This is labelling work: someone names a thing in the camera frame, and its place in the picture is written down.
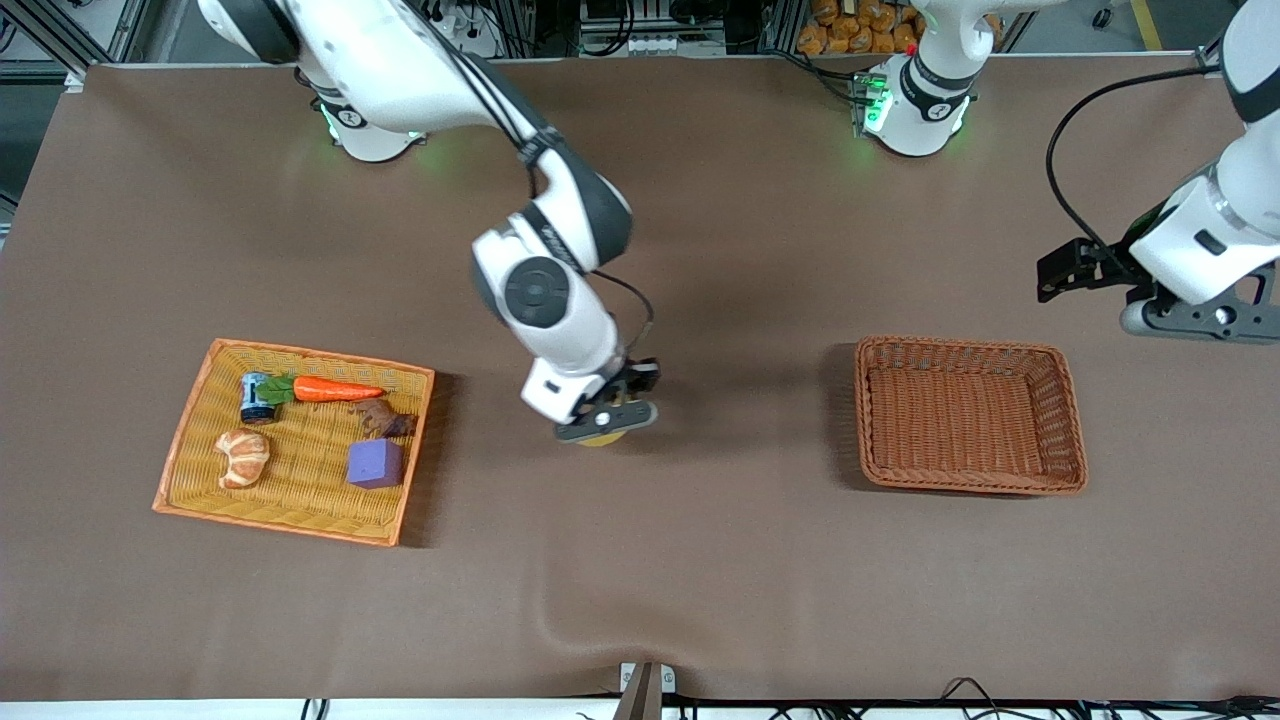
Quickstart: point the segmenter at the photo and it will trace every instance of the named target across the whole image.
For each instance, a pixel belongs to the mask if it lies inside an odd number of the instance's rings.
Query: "basket rim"
[[[982,350],[1028,350],[1033,352],[1041,352],[1047,355],[1055,365],[1056,374],[1062,382],[1062,393],[1066,396],[1066,419],[1069,423],[1069,434],[1071,438],[1071,448],[1078,459],[1078,466],[1074,473],[1071,473],[1071,482],[1062,486],[1056,486],[1051,488],[1025,488],[1019,486],[1001,486],[1001,484],[974,484],[969,480],[961,479],[961,473],[950,471],[946,473],[948,477],[955,478],[950,482],[941,480],[899,480],[886,477],[884,470],[887,468],[877,465],[872,460],[872,413],[870,413],[870,386],[868,382],[867,363],[870,359],[869,352],[883,345],[902,343],[902,345],[932,345],[942,347],[973,347]],[[1036,496],[1073,496],[1079,495],[1089,484],[1089,466],[1088,459],[1084,452],[1084,433],[1080,425],[1080,409],[1079,401],[1075,395],[1075,383],[1073,382],[1070,369],[1066,364],[1066,355],[1061,350],[1053,347],[1052,345],[1043,345],[1036,342],[1018,342],[1018,341],[969,341],[957,338],[937,338],[925,336],[893,336],[893,334],[873,334],[865,336],[858,341],[856,350],[854,352],[854,405],[858,413],[858,460],[861,465],[863,473],[867,479],[882,487],[896,487],[906,489],[940,489],[940,491],[963,491],[963,492],[975,492],[975,493],[1000,493],[1000,495],[1036,495]]]
[[[211,515],[207,512],[200,512],[197,510],[187,510],[186,507],[178,507],[169,502],[169,492],[173,484],[173,471],[178,462],[178,450],[182,447],[183,439],[187,434],[187,421],[191,419],[191,414],[196,409],[196,404],[200,400],[205,384],[209,380],[209,375],[214,369],[214,360],[218,354],[228,347],[251,347],[255,350],[270,350],[275,352],[294,352],[305,357],[321,357],[328,360],[342,360],[346,363],[361,363],[365,365],[375,365],[379,368],[387,368],[392,370],[399,370],[403,373],[413,373],[424,375],[426,378],[426,387],[422,388],[422,405],[417,413],[417,425],[413,428],[413,438],[410,441],[408,452],[406,454],[404,462],[404,475],[401,487],[399,500],[396,503],[396,516],[392,520],[392,532],[385,538],[376,537],[358,537],[346,533],[338,533],[332,530],[316,530],[311,528],[294,528],[288,525],[280,525],[276,523],[262,523],[257,520],[243,520],[241,518],[230,518],[227,515]],[[196,373],[196,382],[191,386],[191,392],[187,395],[187,402],[183,405],[182,416],[178,419],[178,428],[173,433],[173,441],[169,443],[169,452],[165,456],[164,470],[160,474],[160,487],[156,488],[155,500],[151,501],[151,510],[156,512],[163,512],[166,515],[182,515],[187,518],[198,518],[201,520],[212,520],[215,523],[225,523],[229,525],[241,525],[246,528],[261,528],[268,530],[287,532],[301,536],[323,537],[330,539],[340,539],[346,542],[353,542],[360,544],[371,544],[378,547],[394,547],[399,544],[401,529],[404,523],[404,511],[408,507],[410,489],[413,484],[413,474],[417,470],[417,460],[422,445],[422,434],[426,430],[426,416],[431,405],[431,395],[435,389],[435,370],[430,368],[421,368],[419,365],[410,365],[406,363],[397,363],[396,360],[383,360],[379,357],[367,357],[364,355],[349,355],[346,352],[332,352],[328,350],[315,350],[311,347],[301,347],[294,345],[279,345],[273,342],[259,342],[251,340],[230,340],[230,338],[215,338],[209,346],[209,351],[205,354],[204,360],[200,364],[200,372]]]

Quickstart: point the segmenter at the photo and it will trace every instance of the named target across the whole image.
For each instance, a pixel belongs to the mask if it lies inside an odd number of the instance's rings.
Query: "toy carrot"
[[[383,388],[356,383],[339,383],[312,375],[275,377],[257,386],[257,397],[262,402],[280,405],[283,402],[333,402],[337,400],[369,400],[383,395]]]

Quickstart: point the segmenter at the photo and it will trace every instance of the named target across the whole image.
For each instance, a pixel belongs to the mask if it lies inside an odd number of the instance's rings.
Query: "purple block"
[[[353,443],[347,455],[347,482],[365,489],[389,488],[401,483],[401,446],[389,439]]]

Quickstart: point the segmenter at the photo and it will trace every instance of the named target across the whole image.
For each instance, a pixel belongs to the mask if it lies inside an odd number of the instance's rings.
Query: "robotic arm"
[[[984,15],[1062,1],[911,0],[928,29],[914,55],[895,55],[868,70],[883,76],[884,87],[858,110],[860,127],[901,155],[942,150],[960,129],[969,90],[995,47],[996,35]]]
[[[657,419],[636,397],[657,382],[657,363],[627,359],[584,279],[626,250],[631,209],[515,86],[401,0],[198,1],[224,38],[265,61],[297,63],[334,140],[356,159],[388,160],[453,127],[500,129],[530,173],[548,178],[541,195],[472,245],[481,300],[535,356],[521,396],[557,423],[563,442]]]
[[[1143,336],[1280,341],[1280,1],[1253,0],[1222,40],[1222,76],[1244,135],[1135,220],[1120,242],[1071,241],[1039,260],[1039,300],[1133,284],[1121,327]],[[1236,283],[1257,281],[1249,297]]]

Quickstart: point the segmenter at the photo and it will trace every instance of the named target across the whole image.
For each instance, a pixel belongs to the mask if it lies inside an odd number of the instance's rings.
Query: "can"
[[[264,402],[257,396],[257,386],[271,375],[266,373],[244,373],[241,377],[241,423],[246,425],[265,425],[275,421],[275,406]]]

